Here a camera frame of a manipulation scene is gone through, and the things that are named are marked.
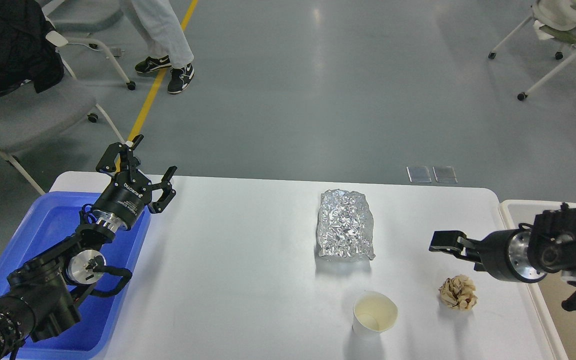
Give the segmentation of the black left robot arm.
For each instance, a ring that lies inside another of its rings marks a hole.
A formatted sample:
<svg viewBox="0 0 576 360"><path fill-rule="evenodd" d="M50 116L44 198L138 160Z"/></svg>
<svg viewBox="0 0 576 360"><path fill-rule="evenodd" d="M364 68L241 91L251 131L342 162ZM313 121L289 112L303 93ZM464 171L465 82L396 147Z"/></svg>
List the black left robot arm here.
<svg viewBox="0 0 576 360"><path fill-rule="evenodd" d="M176 166L158 183L138 169L134 152L143 138L108 146L96 171L109 175L110 183L95 203L82 206L74 232L7 276L9 290L0 296L0 359L14 360L27 338L61 335L82 320L79 307L88 296L113 297L130 282L132 272L107 264L102 247L119 230L131 230L144 209L160 214L176 196Z"/></svg>

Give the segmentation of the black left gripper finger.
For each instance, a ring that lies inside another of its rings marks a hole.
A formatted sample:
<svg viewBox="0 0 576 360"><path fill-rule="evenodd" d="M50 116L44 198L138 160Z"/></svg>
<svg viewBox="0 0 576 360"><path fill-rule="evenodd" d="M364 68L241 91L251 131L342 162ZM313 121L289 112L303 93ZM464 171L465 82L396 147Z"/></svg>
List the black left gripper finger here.
<svg viewBox="0 0 576 360"><path fill-rule="evenodd" d="M170 166L158 183L148 183L146 185L146 191L153 193L154 191L162 191L160 198L148 203L147 207L151 214L162 213L167 205L172 201L174 196L176 196L176 191L173 189L172 178L173 175L178 170L176 166Z"/></svg>
<svg viewBox="0 0 576 360"><path fill-rule="evenodd" d="M124 175L130 181L137 180L138 166L141 161L135 157L134 150L140 145L142 139L144 135L138 134L131 141L110 144L96 164L95 170L108 176Z"/></svg>

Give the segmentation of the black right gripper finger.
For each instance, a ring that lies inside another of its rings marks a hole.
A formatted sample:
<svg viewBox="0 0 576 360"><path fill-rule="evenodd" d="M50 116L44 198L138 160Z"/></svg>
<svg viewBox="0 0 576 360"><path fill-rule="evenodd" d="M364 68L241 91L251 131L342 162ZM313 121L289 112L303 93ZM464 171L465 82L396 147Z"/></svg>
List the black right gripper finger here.
<svg viewBox="0 0 576 360"><path fill-rule="evenodd" d="M480 240L468 238L466 233L460 230L439 230L433 233L429 251L442 252L460 260L482 264L481 244Z"/></svg>

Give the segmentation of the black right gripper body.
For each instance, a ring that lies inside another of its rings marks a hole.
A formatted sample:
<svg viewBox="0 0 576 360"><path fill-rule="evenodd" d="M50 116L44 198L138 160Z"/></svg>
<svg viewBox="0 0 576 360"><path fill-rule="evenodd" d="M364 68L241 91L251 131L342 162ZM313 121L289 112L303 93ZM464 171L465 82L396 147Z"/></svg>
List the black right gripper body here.
<svg viewBox="0 0 576 360"><path fill-rule="evenodd" d="M473 269L496 280L534 284L544 279L528 259L531 232L519 228L494 231L475 244L478 261Z"/></svg>

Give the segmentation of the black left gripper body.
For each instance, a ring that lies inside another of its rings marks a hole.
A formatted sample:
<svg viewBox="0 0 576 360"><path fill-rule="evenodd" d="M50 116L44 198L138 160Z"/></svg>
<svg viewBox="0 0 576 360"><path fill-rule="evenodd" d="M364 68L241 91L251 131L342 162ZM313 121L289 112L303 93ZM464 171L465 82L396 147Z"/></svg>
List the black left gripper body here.
<svg viewBox="0 0 576 360"><path fill-rule="evenodd" d="M93 216L106 221L113 219L114 223L120 221L121 227L131 230L152 200L152 194L143 189L148 184L151 180L142 172L135 175L116 173L93 204Z"/></svg>

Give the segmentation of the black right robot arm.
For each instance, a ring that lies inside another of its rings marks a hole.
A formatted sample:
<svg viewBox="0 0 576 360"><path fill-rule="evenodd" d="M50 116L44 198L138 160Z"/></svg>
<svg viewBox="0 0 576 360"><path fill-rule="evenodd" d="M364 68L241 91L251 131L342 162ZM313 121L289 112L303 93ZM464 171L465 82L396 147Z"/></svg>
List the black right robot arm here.
<svg viewBox="0 0 576 360"><path fill-rule="evenodd" d="M567 203L535 215L531 224L494 231L482 240L470 239L459 230L436 231L429 251L472 262L475 271L500 281L534 284L560 273L574 287L562 301L562 309L576 312L576 208Z"/></svg>

